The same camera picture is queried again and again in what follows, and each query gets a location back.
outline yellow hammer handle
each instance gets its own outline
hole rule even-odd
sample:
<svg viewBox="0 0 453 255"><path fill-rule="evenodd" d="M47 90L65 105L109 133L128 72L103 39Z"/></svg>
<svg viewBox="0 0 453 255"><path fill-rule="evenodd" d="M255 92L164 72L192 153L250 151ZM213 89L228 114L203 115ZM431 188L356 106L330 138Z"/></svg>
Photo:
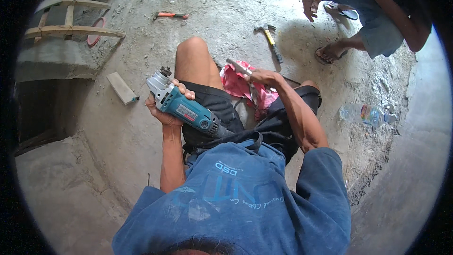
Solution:
<svg viewBox="0 0 453 255"><path fill-rule="evenodd" d="M266 34L266 37L267 37L267 39L269 40L269 43L270 43L271 45L274 45L275 42L274 42L274 39L272 38L272 36L270 35L269 30L264 30L264 33Z"/></svg>

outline grinder body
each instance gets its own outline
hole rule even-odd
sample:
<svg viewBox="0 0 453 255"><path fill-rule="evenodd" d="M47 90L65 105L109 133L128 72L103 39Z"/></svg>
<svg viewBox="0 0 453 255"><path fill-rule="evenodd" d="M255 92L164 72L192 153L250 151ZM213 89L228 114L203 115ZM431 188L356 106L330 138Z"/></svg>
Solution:
<svg viewBox="0 0 453 255"><path fill-rule="evenodd" d="M176 116L210 136L224 137L232 134L220 126L219 119L210 110L195 100L187 99L163 73L156 71L146 80L146 84L154 95L158 110Z"/></svg>

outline sandal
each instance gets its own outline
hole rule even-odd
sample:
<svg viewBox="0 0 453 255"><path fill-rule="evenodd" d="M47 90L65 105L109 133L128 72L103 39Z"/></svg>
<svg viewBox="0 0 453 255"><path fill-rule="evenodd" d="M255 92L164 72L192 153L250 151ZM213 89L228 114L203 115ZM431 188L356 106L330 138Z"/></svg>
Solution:
<svg viewBox="0 0 453 255"><path fill-rule="evenodd" d="M338 7L338 3L335 3L333 1L326 1L326 2L324 2L323 5L324 5L324 9L329 14L337 14L337 15L346 17L346 18L348 18L350 20L359 19L359 15L357 14L356 11L354 11L354 10L341 10Z"/></svg>
<svg viewBox="0 0 453 255"><path fill-rule="evenodd" d="M343 56L345 56L348 51L344 51L340 57L336 56L334 53L331 53L330 52L330 45L327 45L326 48L324 49L324 54L326 54L327 56L333 58L331 61L327 61L325 59L323 59L322 57L320 57L318 54L316 54L316 52L318 52L318 50L320 50L322 47L318 47L315 51L314 51L314 57L316 58L316 60L321 63L321 64L324 64L324 65L331 65L333 64L335 61L337 60L340 60Z"/></svg>

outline forearm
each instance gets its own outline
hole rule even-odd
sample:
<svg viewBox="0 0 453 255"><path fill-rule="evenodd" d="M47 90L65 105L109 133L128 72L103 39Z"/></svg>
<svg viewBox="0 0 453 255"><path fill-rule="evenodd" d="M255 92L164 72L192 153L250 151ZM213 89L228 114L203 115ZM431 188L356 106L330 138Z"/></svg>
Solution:
<svg viewBox="0 0 453 255"><path fill-rule="evenodd" d="M162 127L162 167L160 169L160 189L165 193L173 191L186 181L183 163L181 127Z"/></svg>
<svg viewBox="0 0 453 255"><path fill-rule="evenodd" d="M328 147L324 129L299 94L281 76L276 77L275 88L285 106L291 129L303 153L319 147Z"/></svg>
<svg viewBox="0 0 453 255"><path fill-rule="evenodd" d="M429 30L424 30L421 27L409 19L406 13L396 4L393 0L375 0L377 4L384 10L387 16L393 20L399 31L405 38L408 47L412 51L419 51L426 38L429 35Z"/></svg>

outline hair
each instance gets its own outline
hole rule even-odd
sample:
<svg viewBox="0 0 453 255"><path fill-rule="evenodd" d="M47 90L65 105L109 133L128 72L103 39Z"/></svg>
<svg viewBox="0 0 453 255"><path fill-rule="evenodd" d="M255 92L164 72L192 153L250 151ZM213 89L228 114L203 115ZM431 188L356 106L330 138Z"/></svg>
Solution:
<svg viewBox="0 0 453 255"><path fill-rule="evenodd" d="M234 245L228 242L222 242L213 238L193 236L190 239L175 243L158 252L145 253L146 255L170 255L176 251L198 250L206 252L209 255L232 255L234 254Z"/></svg>

